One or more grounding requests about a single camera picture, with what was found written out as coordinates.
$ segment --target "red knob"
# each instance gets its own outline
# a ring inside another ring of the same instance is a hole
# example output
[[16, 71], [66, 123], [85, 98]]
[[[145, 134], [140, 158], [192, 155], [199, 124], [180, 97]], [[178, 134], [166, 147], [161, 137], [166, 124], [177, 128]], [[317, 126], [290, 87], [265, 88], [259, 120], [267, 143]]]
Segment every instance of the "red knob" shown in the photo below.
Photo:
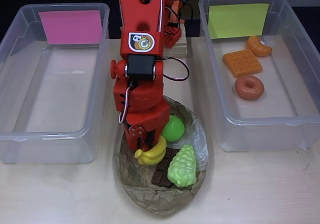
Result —
[[115, 79], [116, 78], [116, 75], [117, 75], [117, 64], [116, 64], [116, 61], [113, 59], [111, 61], [111, 67], [110, 67], [110, 76], [112, 79]]

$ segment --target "red robot arm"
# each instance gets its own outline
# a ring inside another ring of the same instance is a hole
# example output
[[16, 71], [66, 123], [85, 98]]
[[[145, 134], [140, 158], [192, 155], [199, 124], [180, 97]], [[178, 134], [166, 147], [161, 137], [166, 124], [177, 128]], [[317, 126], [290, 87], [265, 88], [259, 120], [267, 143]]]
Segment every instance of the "red robot arm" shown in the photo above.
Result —
[[115, 106], [131, 150], [151, 149], [169, 121], [163, 97], [164, 27], [174, 0], [119, 0], [123, 21], [118, 64], [112, 61]]

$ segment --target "sticker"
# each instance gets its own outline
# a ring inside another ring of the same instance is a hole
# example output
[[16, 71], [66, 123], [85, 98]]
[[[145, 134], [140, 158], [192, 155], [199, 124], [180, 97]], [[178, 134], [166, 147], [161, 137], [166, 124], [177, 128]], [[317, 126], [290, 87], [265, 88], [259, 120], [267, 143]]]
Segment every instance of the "sticker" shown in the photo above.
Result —
[[129, 33], [129, 48], [138, 53], [146, 53], [155, 46], [155, 39], [148, 33]]

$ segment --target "table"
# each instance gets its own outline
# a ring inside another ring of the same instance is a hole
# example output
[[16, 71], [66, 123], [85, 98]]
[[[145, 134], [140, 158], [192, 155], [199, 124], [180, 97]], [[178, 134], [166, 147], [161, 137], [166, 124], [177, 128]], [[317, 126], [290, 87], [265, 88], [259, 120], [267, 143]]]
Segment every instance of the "table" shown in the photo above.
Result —
[[[1, 224], [317, 224], [320, 218], [320, 146], [281, 152], [223, 151], [215, 142], [205, 99], [209, 65], [201, 37], [188, 40], [191, 77], [164, 81], [164, 94], [193, 110], [207, 133], [209, 165], [194, 200], [168, 218], [151, 215], [122, 189], [115, 145], [121, 135], [108, 82], [97, 158], [89, 164], [0, 164]], [[120, 41], [110, 40], [110, 60], [120, 60]], [[165, 73], [183, 76], [174, 60]]]

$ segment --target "toy donut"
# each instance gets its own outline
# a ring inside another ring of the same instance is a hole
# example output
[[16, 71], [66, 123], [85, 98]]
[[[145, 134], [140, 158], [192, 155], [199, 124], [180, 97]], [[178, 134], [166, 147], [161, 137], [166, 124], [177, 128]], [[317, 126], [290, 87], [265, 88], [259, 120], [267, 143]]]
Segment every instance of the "toy donut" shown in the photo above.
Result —
[[245, 75], [239, 77], [234, 84], [235, 91], [240, 98], [246, 100], [256, 100], [264, 93], [265, 87], [260, 79]]
[[272, 48], [268, 46], [264, 46], [260, 43], [260, 38], [257, 36], [251, 36], [246, 45], [248, 49], [252, 51], [252, 53], [257, 57], [266, 57], [272, 52]]

